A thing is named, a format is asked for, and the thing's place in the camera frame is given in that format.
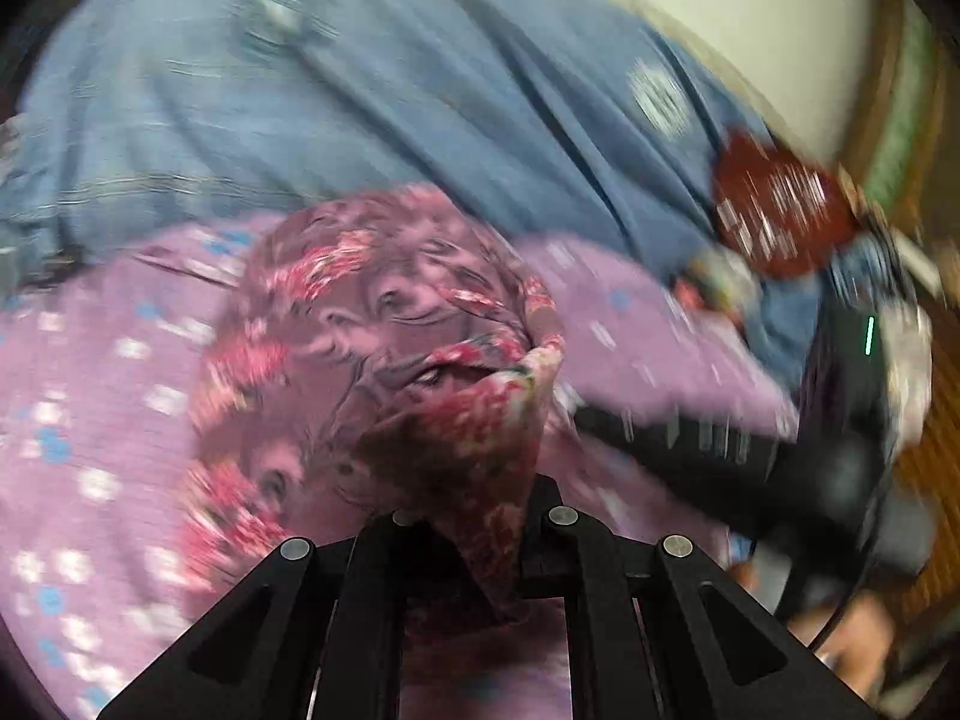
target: dark red object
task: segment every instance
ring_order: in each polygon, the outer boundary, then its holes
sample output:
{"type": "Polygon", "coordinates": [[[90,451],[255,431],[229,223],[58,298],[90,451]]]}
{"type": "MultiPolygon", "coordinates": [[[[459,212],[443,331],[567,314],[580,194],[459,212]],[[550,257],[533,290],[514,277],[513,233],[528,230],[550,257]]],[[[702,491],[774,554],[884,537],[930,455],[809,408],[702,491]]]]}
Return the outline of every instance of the dark red object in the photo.
{"type": "Polygon", "coordinates": [[[731,135],[713,184],[720,241],[771,278],[819,271],[859,228],[832,175],[750,135],[731,135]]]}

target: white wall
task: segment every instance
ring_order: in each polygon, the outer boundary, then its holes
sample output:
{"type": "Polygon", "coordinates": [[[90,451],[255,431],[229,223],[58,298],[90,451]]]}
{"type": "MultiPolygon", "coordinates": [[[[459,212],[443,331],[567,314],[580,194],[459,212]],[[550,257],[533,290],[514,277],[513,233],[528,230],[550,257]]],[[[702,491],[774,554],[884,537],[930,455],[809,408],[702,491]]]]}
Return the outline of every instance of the white wall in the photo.
{"type": "Polygon", "coordinates": [[[718,50],[812,156],[837,153],[856,103],[872,0],[649,0],[718,50]]]}

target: silver screw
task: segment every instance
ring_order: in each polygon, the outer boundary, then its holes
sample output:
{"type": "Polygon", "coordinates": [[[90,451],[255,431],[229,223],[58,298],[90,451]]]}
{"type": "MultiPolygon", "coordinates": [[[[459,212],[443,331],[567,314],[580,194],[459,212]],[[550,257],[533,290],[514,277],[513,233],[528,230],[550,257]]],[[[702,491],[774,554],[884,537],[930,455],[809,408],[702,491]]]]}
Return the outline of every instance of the silver screw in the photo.
{"type": "Polygon", "coordinates": [[[572,525],[577,521],[577,509],[570,509],[569,506],[555,506],[553,509],[550,509],[549,514],[550,521],[554,525],[572,525]]]}
{"type": "Polygon", "coordinates": [[[693,544],[686,536],[668,536],[664,538],[664,552],[673,557],[686,557],[693,552],[693,544]]]}
{"type": "Polygon", "coordinates": [[[299,560],[310,553],[310,542],[305,538],[288,538],[280,544],[280,555],[287,560],[299,560]]]}
{"type": "Polygon", "coordinates": [[[415,522],[416,519],[414,519],[413,514],[410,514],[410,512],[405,512],[403,509],[397,509],[394,512],[394,524],[400,525],[401,528],[409,528],[415,522]]]}

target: blue blanket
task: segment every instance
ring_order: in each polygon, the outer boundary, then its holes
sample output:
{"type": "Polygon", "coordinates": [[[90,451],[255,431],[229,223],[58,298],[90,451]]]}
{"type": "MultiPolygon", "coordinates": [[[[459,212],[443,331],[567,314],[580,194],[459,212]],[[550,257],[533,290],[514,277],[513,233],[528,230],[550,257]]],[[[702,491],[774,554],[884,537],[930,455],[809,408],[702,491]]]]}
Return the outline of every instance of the blue blanket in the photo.
{"type": "MultiPolygon", "coordinates": [[[[574,231],[661,279],[713,238],[727,128],[765,137],[684,50],[603,0],[88,0],[22,100],[0,248],[431,181],[508,237],[574,231]]],[[[748,342],[794,386],[813,280],[768,285],[748,342]]]]}

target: green led indicator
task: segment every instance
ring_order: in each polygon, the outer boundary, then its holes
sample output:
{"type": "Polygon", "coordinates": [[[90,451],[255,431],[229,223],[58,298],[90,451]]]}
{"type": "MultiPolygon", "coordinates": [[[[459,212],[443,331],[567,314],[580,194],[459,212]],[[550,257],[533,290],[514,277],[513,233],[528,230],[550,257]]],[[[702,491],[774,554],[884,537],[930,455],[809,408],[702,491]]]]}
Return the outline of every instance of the green led indicator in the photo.
{"type": "Polygon", "coordinates": [[[867,320],[867,355],[870,355],[870,352],[874,348],[874,318],[870,317],[867,320]]]}

